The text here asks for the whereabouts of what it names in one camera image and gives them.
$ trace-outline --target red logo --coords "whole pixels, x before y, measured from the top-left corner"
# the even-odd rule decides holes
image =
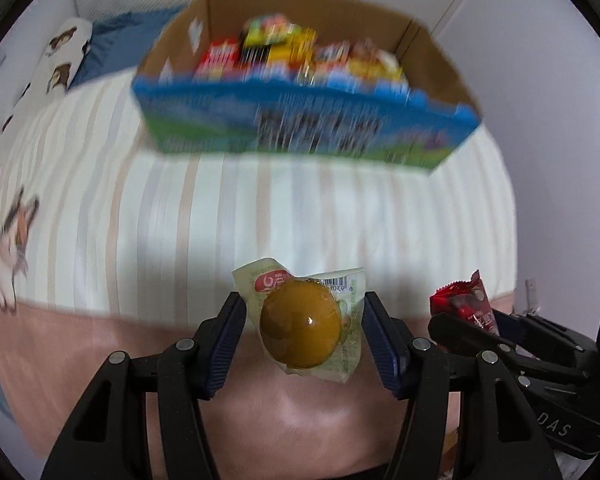
[[[256,278],[253,288],[256,292],[269,292],[292,277],[285,269],[270,270]]]

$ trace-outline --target candy wrapper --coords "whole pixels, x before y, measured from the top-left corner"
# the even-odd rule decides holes
[[[263,342],[265,354],[287,374],[314,376],[345,383],[360,361],[362,348],[362,309],[365,297],[364,269],[340,270],[296,278],[272,258],[264,258],[233,272],[235,285],[247,304],[249,318]],[[333,353],[321,364],[311,368],[293,368],[276,361],[263,341],[261,316],[267,297],[289,280],[320,283],[330,291],[339,309],[342,322],[340,336]]]
[[[429,298],[431,315],[449,312],[469,323],[500,335],[493,309],[476,270],[470,282],[455,282],[440,288]]]

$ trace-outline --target red candy wrapper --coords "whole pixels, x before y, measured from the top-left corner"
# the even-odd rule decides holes
[[[448,312],[483,330],[500,335],[493,309],[476,270],[470,282],[455,282],[438,290],[429,298],[431,315]]]

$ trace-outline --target metal screw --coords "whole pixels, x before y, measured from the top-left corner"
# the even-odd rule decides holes
[[[482,360],[488,362],[490,365],[498,362],[498,355],[496,352],[492,352],[491,350],[485,350],[481,354]]]
[[[113,352],[113,354],[111,354],[109,356],[109,362],[112,365],[119,365],[125,359],[126,359],[126,354],[124,352],[121,352],[120,350],[118,350],[117,352]]]
[[[431,348],[431,341],[429,341],[426,338],[423,337],[417,337],[416,339],[413,340],[413,347],[416,350],[429,350],[429,348]]]
[[[191,350],[194,346],[196,345],[195,341],[193,341],[193,339],[186,337],[184,339],[180,339],[177,343],[176,343],[176,348],[178,350]]]

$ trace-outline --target blue gripper pad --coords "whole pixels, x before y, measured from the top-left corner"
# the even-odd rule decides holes
[[[247,306],[237,292],[226,298],[218,316],[200,324],[194,339],[200,345],[193,381],[200,399],[211,399],[229,373],[247,317]]]
[[[394,320],[389,317],[374,292],[365,294],[362,330],[365,332],[382,384],[394,397],[403,398],[406,386],[403,373],[409,365],[409,349]]]

